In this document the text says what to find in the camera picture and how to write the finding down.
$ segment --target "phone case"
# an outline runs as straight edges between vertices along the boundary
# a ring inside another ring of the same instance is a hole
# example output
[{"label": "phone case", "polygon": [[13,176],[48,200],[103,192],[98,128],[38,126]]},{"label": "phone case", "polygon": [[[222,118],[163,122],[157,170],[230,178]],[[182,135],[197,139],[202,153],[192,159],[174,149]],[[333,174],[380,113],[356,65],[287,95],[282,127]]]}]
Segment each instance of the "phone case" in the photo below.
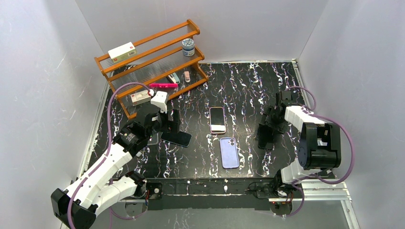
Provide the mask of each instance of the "phone case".
[{"label": "phone case", "polygon": [[235,138],[223,137],[219,139],[219,145],[221,147],[222,167],[225,169],[238,168],[239,156]]},{"label": "phone case", "polygon": [[[210,132],[211,132],[211,134],[213,134],[213,135],[225,134],[226,133],[226,126],[225,126],[225,129],[223,131],[213,131],[212,130],[213,125],[211,125],[211,108],[219,108],[219,107],[210,107]],[[220,107],[220,108],[222,108],[222,114],[225,114],[224,108],[223,107]]]}]

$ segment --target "marble tabletop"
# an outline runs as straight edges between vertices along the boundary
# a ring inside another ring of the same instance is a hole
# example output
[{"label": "marble tabletop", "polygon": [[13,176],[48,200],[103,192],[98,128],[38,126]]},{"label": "marble tabletop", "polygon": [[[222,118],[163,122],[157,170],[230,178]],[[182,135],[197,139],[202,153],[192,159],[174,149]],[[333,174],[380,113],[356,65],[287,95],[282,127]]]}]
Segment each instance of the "marble tabletop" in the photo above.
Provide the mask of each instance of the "marble tabletop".
[{"label": "marble tabletop", "polygon": [[[180,110],[180,130],[192,135],[189,147],[159,141],[144,148],[142,155],[123,166],[115,177],[132,170],[146,178],[273,177],[294,161],[299,140],[294,127],[290,126],[272,150],[259,149],[256,139],[264,107],[275,104],[276,92],[298,85],[292,63],[214,63],[201,64],[201,68],[209,81],[168,101],[168,110]],[[110,90],[89,167],[107,148],[107,104],[111,95]],[[304,103],[300,91],[293,91],[293,99]],[[210,133],[209,108],[215,106],[225,110],[227,131],[223,135]],[[112,107],[111,123],[117,134],[128,119],[116,100]],[[222,168],[219,139],[228,136],[237,142],[240,166],[235,169]]]}]

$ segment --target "phone screen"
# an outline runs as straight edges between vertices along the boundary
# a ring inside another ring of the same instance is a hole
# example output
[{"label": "phone screen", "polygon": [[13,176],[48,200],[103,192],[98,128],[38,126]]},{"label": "phone screen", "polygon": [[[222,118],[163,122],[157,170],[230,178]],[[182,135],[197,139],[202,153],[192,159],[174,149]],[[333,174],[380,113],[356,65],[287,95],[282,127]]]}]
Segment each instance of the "phone screen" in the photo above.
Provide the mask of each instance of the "phone screen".
[{"label": "phone screen", "polygon": [[191,134],[179,131],[176,134],[173,133],[162,133],[162,140],[171,142],[183,147],[188,147],[191,140]]},{"label": "phone screen", "polygon": [[210,108],[210,128],[212,133],[225,133],[225,117],[222,107]]}]

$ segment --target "wooden rack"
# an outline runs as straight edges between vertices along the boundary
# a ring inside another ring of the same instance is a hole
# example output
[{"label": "wooden rack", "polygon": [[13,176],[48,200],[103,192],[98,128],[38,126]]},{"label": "wooden rack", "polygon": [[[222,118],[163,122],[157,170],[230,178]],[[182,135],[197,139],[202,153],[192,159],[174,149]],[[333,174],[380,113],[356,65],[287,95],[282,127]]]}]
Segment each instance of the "wooden rack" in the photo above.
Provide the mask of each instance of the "wooden rack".
[{"label": "wooden rack", "polygon": [[[169,99],[173,99],[208,80],[207,75],[198,64],[198,61],[204,60],[204,54],[200,49],[195,46],[195,54],[191,57],[185,57],[182,54],[181,41],[186,38],[193,38],[194,35],[198,34],[200,34],[200,29],[188,19],[184,23],[133,42],[138,54],[129,59],[116,64],[112,62],[108,54],[94,59],[113,92],[129,82],[141,82],[148,85],[187,67],[193,68],[199,77],[192,79],[191,83],[186,83],[181,90],[170,94]],[[132,104],[126,102],[126,99],[128,100],[132,93],[141,88],[142,86],[139,85],[128,86],[117,94],[117,100],[128,119],[135,118],[137,114],[135,109],[131,107]]]}]

